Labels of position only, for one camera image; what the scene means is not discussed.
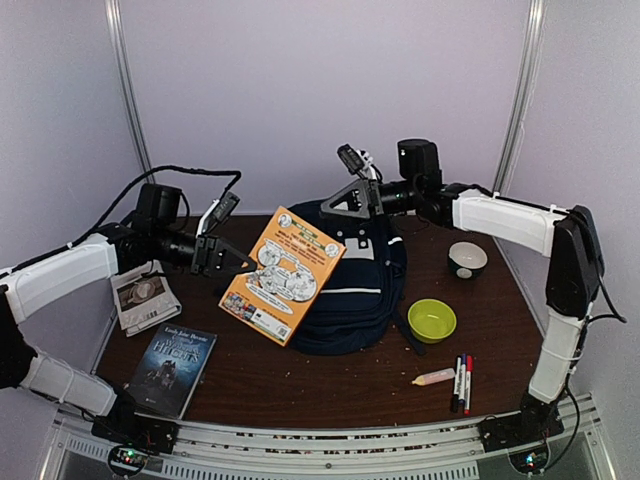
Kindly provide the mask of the orange comic paperback book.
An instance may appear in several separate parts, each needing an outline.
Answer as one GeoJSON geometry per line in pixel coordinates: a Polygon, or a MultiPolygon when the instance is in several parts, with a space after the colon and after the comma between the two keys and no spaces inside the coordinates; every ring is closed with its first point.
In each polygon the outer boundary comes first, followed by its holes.
{"type": "Polygon", "coordinates": [[[249,253],[257,267],[236,275],[219,307],[280,346],[286,346],[346,247],[280,207],[249,253]]]}

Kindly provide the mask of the navy blue student backpack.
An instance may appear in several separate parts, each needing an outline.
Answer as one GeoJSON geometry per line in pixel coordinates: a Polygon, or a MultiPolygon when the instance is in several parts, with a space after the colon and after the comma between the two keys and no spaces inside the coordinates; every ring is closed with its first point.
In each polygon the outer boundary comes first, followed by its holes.
{"type": "Polygon", "coordinates": [[[407,277],[403,238],[387,215],[369,219],[323,216],[321,202],[289,210],[346,247],[331,276],[293,334],[289,347],[304,354],[335,356],[376,344],[393,324],[416,354],[425,347],[400,314],[407,277]]]}

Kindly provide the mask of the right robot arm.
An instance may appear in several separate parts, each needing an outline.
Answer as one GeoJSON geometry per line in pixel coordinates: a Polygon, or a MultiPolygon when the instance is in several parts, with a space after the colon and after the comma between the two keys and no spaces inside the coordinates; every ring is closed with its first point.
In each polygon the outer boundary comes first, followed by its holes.
{"type": "Polygon", "coordinates": [[[438,150],[426,139],[397,144],[400,180],[384,183],[371,156],[348,144],[337,155],[355,181],[321,205],[325,215],[369,219],[415,212],[428,222],[506,240],[549,260],[545,294],[549,321],[541,353],[512,430],[535,440],[579,361],[592,305],[603,293],[604,258],[590,210],[536,206],[477,184],[442,180],[438,150]]]}

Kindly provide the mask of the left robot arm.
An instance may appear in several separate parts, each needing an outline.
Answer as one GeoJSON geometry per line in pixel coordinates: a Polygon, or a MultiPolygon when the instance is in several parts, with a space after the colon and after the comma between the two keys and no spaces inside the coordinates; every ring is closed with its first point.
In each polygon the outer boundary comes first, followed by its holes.
{"type": "Polygon", "coordinates": [[[1,386],[23,387],[105,417],[106,429],[123,444],[144,433],[129,400],[101,378],[90,375],[29,345],[20,323],[54,301],[97,281],[125,274],[149,261],[185,267],[193,275],[213,277],[253,272],[257,264],[222,237],[208,235],[239,199],[231,192],[215,201],[194,234],[174,231],[182,192],[145,184],[125,224],[99,227],[86,239],[46,258],[28,261],[1,275],[1,386]]]}

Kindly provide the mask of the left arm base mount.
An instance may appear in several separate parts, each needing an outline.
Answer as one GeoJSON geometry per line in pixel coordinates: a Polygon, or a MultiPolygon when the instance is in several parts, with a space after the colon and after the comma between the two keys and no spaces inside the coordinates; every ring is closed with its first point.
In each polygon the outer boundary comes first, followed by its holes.
{"type": "Polygon", "coordinates": [[[136,407],[130,395],[119,394],[106,415],[84,413],[92,423],[92,435],[113,443],[106,463],[117,478],[138,475],[152,457],[171,454],[177,440],[176,422],[139,415],[136,407]]]}

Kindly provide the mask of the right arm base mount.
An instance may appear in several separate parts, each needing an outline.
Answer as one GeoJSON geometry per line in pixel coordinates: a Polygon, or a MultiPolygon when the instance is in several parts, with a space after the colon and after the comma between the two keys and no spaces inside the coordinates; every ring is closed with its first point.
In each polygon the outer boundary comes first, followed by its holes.
{"type": "Polygon", "coordinates": [[[516,413],[487,416],[478,425],[484,451],[505,450],[517,473],[542,474],[552,463],[549,439],[564,432],[557,403],[544,403],[525,394],[516,413]]]}

